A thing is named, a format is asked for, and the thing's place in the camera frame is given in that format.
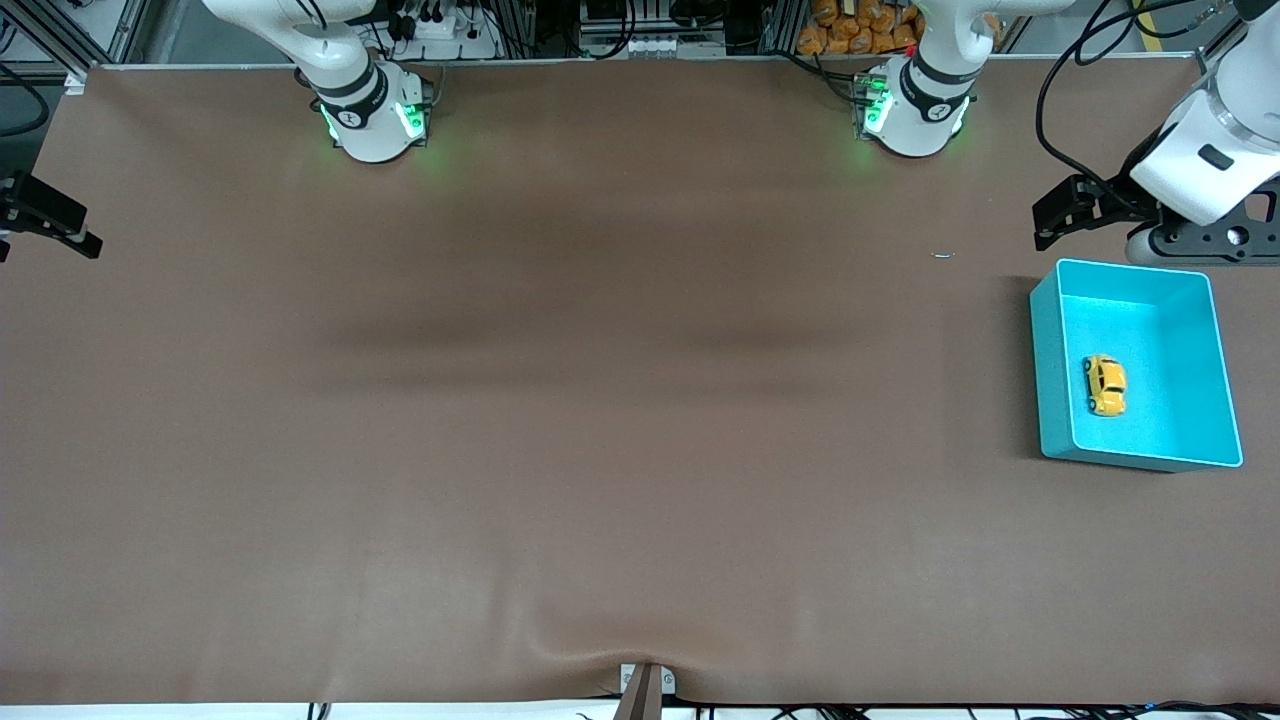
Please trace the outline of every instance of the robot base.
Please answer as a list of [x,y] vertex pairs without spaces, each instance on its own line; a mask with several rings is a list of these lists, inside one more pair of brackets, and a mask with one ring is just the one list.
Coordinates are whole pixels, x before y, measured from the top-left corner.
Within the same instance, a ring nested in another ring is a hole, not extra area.
[[906,158],[924,158],[942,150],[951,136],[960,132],[969,102],[966,100],[954,113],[952,122],[925,122],[920,113],[904,100],[900,79],[906,58],[895,56],[869,70],[870,77],[882,81],[883,88],[868,91],[867,97],[872,102],[864,108],[855,108],[854,114],[860,137],[876,140],[890,151]]
[[394,63],[378,63],[378,67],[387,73],[387,100],[374,110],[365,127],[344,127],[324,113],[334,147],[342,147],[361,163],[385,163],[408,147],[426,145],[431,123],[431,85],[426,83],[424,91],[421,77]]

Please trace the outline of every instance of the metal bracket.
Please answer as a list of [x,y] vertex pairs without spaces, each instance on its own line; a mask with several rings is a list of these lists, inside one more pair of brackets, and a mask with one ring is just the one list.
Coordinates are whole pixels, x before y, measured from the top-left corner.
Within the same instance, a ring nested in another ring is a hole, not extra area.
[[1203,227],[1161,208],[1155,225],[1129,233],[1126,254],[1143,264],[1280,265],[1280,179],[1258,186],[1249,197],[1267,204],[1262,219],[1249,218],[1248,197],[1221,220]]
[[662,696],[675,693],[676,674],[671,670],[652,662],[623,665],[622,700],[613,720],[662,720]]
[[67,95],[84,95],[84,81],[76,76],[67,76],[63,81],[63,91]]
[[[676,674],[671,670],[658,665],[658,671],[662,673],[662,694],[676,694]],[[635,674],[635,664],[626,664],[622,666],[621,682],[618,683],[618,692],[626,692],[627,684],[631,683],[631,676]]]

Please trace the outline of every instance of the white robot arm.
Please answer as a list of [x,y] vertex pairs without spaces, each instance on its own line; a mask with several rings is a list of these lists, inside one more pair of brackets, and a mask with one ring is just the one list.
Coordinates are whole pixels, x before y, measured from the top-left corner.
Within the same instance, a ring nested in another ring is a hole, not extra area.
[[909,158],[933,155],[959,132],[969,88],[991,56],[995,36],[986,13],[1038,15],[1075,0],[918,0],[924,37],[910,58],[870,70],[883,76],[878,99],[860,110],[863,133]]
[[[1036,246],[1137,222],[1137,264],[1280,264],[1280,4],[1235,0],[1248,33],[1105,186],[1074,174],[1033,206]],[[1266,209],[1251,217],[1251,196]]]
[[205,0],[205,5],[297,63],[320,97],[334,142],[356,160],[381,163],[425,138],[429,108],[422,79],[394,63],[374,61],[343,22],[369,14],[375,1]]

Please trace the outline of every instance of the green led light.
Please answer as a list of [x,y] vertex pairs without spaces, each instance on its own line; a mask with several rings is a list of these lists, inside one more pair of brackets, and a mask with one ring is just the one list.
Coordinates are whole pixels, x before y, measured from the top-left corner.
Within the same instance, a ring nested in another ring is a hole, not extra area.
[[883,91],[881,99],[872,102],[872,106],[867,109],[867,122],[863,124],[863,129],[867,132],[879,132],[884,128],[884,118],[888,117],[888,111],[893,109],[893,94],[890,91]]
[[404,132],[410,137],[419,137],[422,135],[422,111],[417,108],[410,105],[404,106],[399,102],[396,104],[396,115],[399,117],[401,124],[404,126]]

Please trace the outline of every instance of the black cable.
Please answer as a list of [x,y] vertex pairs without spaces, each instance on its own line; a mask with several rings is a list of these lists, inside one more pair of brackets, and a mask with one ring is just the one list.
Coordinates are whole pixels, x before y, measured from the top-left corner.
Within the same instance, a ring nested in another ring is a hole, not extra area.
[[838,85],[836,85],[835,78],[831,76],[831,73],[827,72],[826,68],[822,67],[822,60],[819,60],[817,55],[813,56],[813,63],[814,63],[814,65],[817,65],[818,73],[822,76],[822,79],[826,81],[827,88],[831,90],[832,92],[835,92],[836,97],[840,97],[841,100],[844,100],[845,102],[849,102],[850,105],[860,105],[861,104],[860,100],[858,100],[852,95],[849,95],[847,92],[845,92],[844,90],[841,90]]
[[[564,12],[566,6],[576,9],[577,8],[577,0],[568,0],[564,5],[562,5],[561,6],[561,12],[562,13]],[[630,12],[630,14],[631,14],[631,27],[630,28],[627,28],[627,12]],[[636,15],[637,15],[637,13],[636,13],[636,3],[635,3],[635,0],[627,0],[627,8],[622,13],[622,20],[621,20],[620,28],[618,28],[618,32],[621,33],[621,37],[618,37],[618,41],[614,42],[613,47],[611,47],[604,55],[591,55],[590,53],[588,53],[586,50],[584,50],[581,46],[579,46],[577,42],[575,42],[573,38],[572,38],[572,36],[573,36],[573,26],[579,24],[579,20],[575,17],[572,17],[572,15],[570,15],[568,18],[561,17],[561,23],[559,23],[561,24],[561,37],[564,40],[564,50],[567,53],[573,53],[573,55],[576,55],[579,58],[589,58],[589,59],[593,59],[593,60],[608,60],[609,58],[616,56],[618,53],[622,53],[623,50],[627,49],[628,45],[631,45],[631,40],[634,40],[635,35],[636,35]]]
[[608,60],[609,58],[613,58],[618,53],[622,53],[623,50],[627,49],[628,45],[631,45],[631,40],[635,38],[636,36],[636,0],[627,0],[627,10],[631,13],[631,28],[627,29],[627,18],[626,15],[622,15],[622,23],[621,27],[618,28],[618,32],[622,33],[622,37],[618,38],[617,44],[614,44],[608,53],[600,55],[599,58],[596,58],[596,60]]
[[378,54],[383,56],[383,60],[390,60],[390,55],[387,54],[387,46],[383,45],[383,33],[378,32],[378,26],[372,22],[369,23],[369,27],[374,31],[374,40],[378,42]]
[[806,72],[809,74],[813,74],[813,76],[829,77],[829,78],[833,78],[833,79],[845,79],[845,81],[849,81],[849,82],[854,81],[854,76],[851,76],[849,73],[824,72],[824,70],[822,70],[822,69],[819,69],[819,68],[817,68],[814,65],[810,65],[809,63],[805,63],[799,55],[796,55],[794,53],[787,53],[786,50],[765,50],[763,54],[764,55],[777,55],[778,58],[786,58],[787,60],[791,60],[791,63],[795,64],[797,68],[800,68],[804,72]]
[[476,4],[476,6],[480,8],[480,14],[484,15],[484,18],[485,18],[485,28],[490,32],[490,37],[493,37],[492,36],[493,28],[497,27],[498,28],[498,35],[500,35],[502,38],[506,40],[509,45],[513,45],[513,46],[518,47],[520,49],[520,55],[522,58],[529,58],[529,53],[530,51],[536,51],[538,50],[538,45],[536,44],[530,45],[529,42],[525,42],[522,40],[515,37],[511,33],[511,31],[507,29],[507,26],[503,24],[502,17],[498,14],[497,10],[494,10],[494,13],[493,13],[493,22],[490,23],[489,22],[489,14],[484,12],[484,8],[480,6],[479,3]]
[[1158,0],[1157,3],[1153,3],[1151,5],[1147,5],[1147,6],[1143,6],[1143,8],[1134,8],[1132,10],[1126,10],[1124,13],[1120,13],[1117,15],[1107,18],[1106,20],[1103,20],[1102,23],[1097,24],[1096,27],[1089,28],[1085,32],[1082,32],[1080,37],[1078,37],[1075,40],[1075,42],[1073,42],[1070,46],[1068,46],[1068,49],[1053,63],[1053,67],[1050,68],[1048,74],[1044,76],[1044,82],[1041,85],[1039,95],[1036,97],[1036,140],[1041,143],[1041,147],[1043,147],[1046,152],[1048,152],[1050,155],[1052,155],[1053,158],[1056,158],[1064,165],[1066,165],[1066,167],[1074,169],[1075,172],[1080,173],[1082,176],[1089,178],[1091,182],[1093,182],[1094,184],[1097,184],[1103,192],[1106,192],[1116,202],[1119,202],[1121,208],[1124,208],[1125,210],[1129,210],[1130,213],[1138,214],[1138,215],[1144,215],[1146,213],[1140,208],[1138,208],[1137,205],[1134,205],[1133,202],[1130,202],[1128,199],[1123,197],[1119,192],[1116,192],[1115,188],[1111,187],[1111,184],[1107,181],[1102,179],[1101,176],[1098,176],[1096,172],[1093,172],[1092,169],[1089,169],[1084,163],[1080,163],[1075,158],[1071,158],[1066,152],[1062,152],[1061,150],[1059,150],[1057,147],[1055,147],[1052,142],[1048,141],[1048,137],[1044,136],[1044,100],[1048,96],[1050,87],[1053,85],[1053,78],[1056,78],[1057,74],[1062,70],[1062,67],[1066,65],[1066,61],[1070,60],[1071,56],[1080,47],[1084,46],[1085,42],[1088,42],[1089,40],[1092,40],[1093,37],[1096,37],[1098,33],[1101,33],[1106,28],[1108,28],[1108,27],[1111,27],[1111,26],[1114,26],[1116,23],[1129,20],[1130,18],[1135,18],[1135,17],[1138,17],[1142,13],[1149,13],[1149,12],[1153,12],[1153,10],[1162,10],[1165,8],[1172,8],[1175,5],[1185,5],[1188,3],[1197,3],[1197,1],[1201,1],[1201,0]]
[[[9,40],[4,40],[4,33],[10,29],[13,32],[9,33]],[[0,55],[9,51],[14,40],[18,40],[18,26],[10,24],[8,19],[0,18],[0,41],[4,41],[4,47],[0,47]]]
[[320,29],[329,29],[329,20],[324,19],[324,13],[320,12],[320,5],[316,4],[316,0],[307,0],[307,3],[311,3],[311,8],[316,12],[316,18],[320,19]]
[[36,86],[31,85],[27,81],[27,78],[23,78],[18,73],[10,70],[9,65],[6,65],[4,63],[0,63],[0,73],[4,73],[5,76],[9,77],[9,79],[12,79],[15,83],[18,83],[19,86],[22,86],[23,90],[26,90],[27,92],[29,92],[31,96],[36,99],[36,104],[40,105],[40,113],[36,115],[36,119],[28,120],[26,123],[18,124],[18,126],[13,126],[10,128],[0,129],[0,137],[14,137],[14,136],[18,136],[18,135],[28,133],[28,132],[31,132],[33,129],[38,129],[45,123],[47,123],[49,122],[49,102],[46,102],[45,101],[45,96],[41,95],[38,90],[36,90]]
[[[1111,4],[1111,0],[1102,0],[1101,3],[1098,3],[1098,9],[1093,10],[1093,14],[1089,15],[1089,22],[1084,23],[1084,29],[1082,32],[1089,32],[1089,31],[1092,31],[1093,29],[1093,24],[1098,22],[1098,18],[1102,17],[1102,12],[1106,10],[1107,5],[1110,5],[1110,4]],[[1075,58],[1074,58],[1075,64],[1080,65],[1083,68],[1083,67],[1087,67],[1087,65],[1092,65],[1093,63],[1097,63],[1102,58],[1106,58],[1107,55],[1111,54],[1112,50],[1115,50],[1116,47],[1120,46],[1121,42],[1124,42],[1125,37],[1129,37],[1129,33],[1133,32],[1133,27],[1137,23],[1138,23],[1138,15],[1134,15],[1133,18],[1129,19],[1129,24],[1126,24],[1124,27],[1124,29],[1111,42],[1111,45],[1107,45],[1105,50],[1102,50],[1101,53],[1098,53],[1093,58],[1089,58],[1088,60],[1085,60],[1080,55],[1084,51],[1084,46],[1082,45],[1082,46],[1076,47],[1075,49]]]
[[[1138,0],[1137,3],[1134,3],[1134,8],[1142,8],[1144,1],[1146,0]],[[1198,27],[1198,23],[1193,23],[1181,29],[1175,29],[1171,32],[1157,32],[1156,29],[1147,27],[1146,23],[1142,22],[1140,17],[1134,18],[1134,24],[1138,27],[1138,32],[1146,35],[1147,37],[1155,37],[1156,40],[1169,40],[1171,37],[1181,37]]]

